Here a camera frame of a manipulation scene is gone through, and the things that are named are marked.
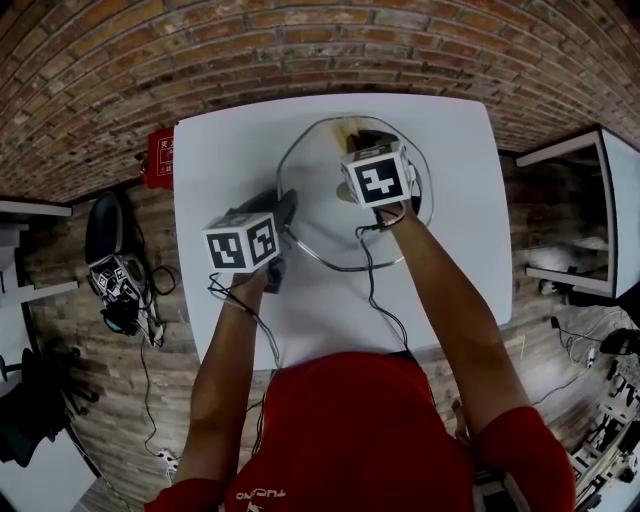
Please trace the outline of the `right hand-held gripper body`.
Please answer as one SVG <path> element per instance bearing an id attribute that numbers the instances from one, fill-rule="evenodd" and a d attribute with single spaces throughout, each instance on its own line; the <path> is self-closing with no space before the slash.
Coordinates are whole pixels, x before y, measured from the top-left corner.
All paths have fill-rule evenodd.
<path id="1" fill-rule="evenodd" d="M 394 134 L 370 131 L 373 135 L 371 148 L 346 152 L 341 157 L 341 171 L 350 192 L 363 208 L 408 200 L 414 174 L 405 144 Z"/>

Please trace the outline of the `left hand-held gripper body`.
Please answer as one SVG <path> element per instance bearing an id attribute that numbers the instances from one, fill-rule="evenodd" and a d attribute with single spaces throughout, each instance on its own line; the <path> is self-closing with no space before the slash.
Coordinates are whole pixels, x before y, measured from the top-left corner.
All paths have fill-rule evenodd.
<path id="1" fill-rule="evenodd" d="M 264 269 L 265 291 L 277 294 L 286 270 L 280 237 L 289 226 L 289 195 L 262 192 L 203 229 L 214 271 L 252 274 Z"/>

